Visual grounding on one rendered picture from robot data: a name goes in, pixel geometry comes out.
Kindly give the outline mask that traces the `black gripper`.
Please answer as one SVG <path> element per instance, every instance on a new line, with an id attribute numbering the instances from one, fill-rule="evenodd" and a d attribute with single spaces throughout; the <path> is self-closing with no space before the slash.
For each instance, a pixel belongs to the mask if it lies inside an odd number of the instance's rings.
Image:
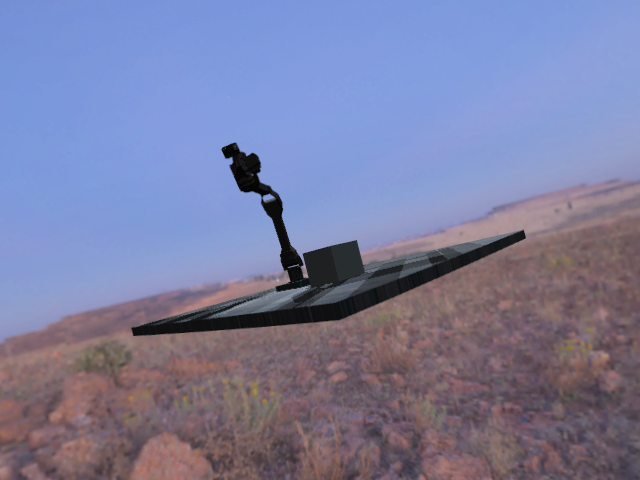
<path id="1" fill-rule="evenodd" d="M 255 180 L 251 174 L 251 172 L 247 172 L 248 168 L 244 162 L 244 160 L 240 160 L 238 154 L 239 149 L 237 143 L 229 144 L 225 147 L 222 147 L 222 153 L 225 158 L 233 158 L 234 162 L 229 165 L 231 172 L 236 180 L 236 183 L 240 190 L 244 190 L 248 187 L 251 187 L 255 184 Z M 235 158 L 235 156 L 236 158 Z M 236 160 L 237 159 L 237 160 Z"/>

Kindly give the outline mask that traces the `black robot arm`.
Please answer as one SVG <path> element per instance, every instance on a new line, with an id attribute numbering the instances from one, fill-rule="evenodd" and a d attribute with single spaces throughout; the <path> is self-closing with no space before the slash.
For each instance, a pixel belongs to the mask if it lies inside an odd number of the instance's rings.
<path id="1" fill-rule="evenodd" d="M 261 196 L 261 205 L 263 209 L 266 211 L 266 214 L 272 219 L 280 245 L 281 245 L 281 264 L 283 266 L 284 271 L 287 270 L 290 278 L 290 282 L 299 281 L 302 279 L 306 279 L 303 277 L 303 273 L 300 266 L 303 265 L 303 261 L 299 254 L 297 254 L 296 249 L 294 249 L 289 241 L 288 234 L 282 219 L 283 212 L 283 203 L 279 196 L 279 194 L 273 191 L 270 185 L 266 185 L 260 182 L 258 174 L 261 172 L 261 161 L 255 153 L 251 153 L 246 156 L 245 152 L 240 151 L 238 154 L 240 160 L 244 160 L 248 171 L 253 174 L 253 178 L 255 180 L 255 184 L 251 187 L 248 187 L 244 190 L 244 192 L 254 191 L 255 193 L 260 194 Z M 263 196 L 271 194 L 272 199 L 263 201 Z M 298 265 L 299 264 L 299 265 Z M 298 266 L 294 266 L 298 265 Z M 294 267 L 291 267 L 294 266 Z M 291 268 L 288 268 L 291 267 Z"/>

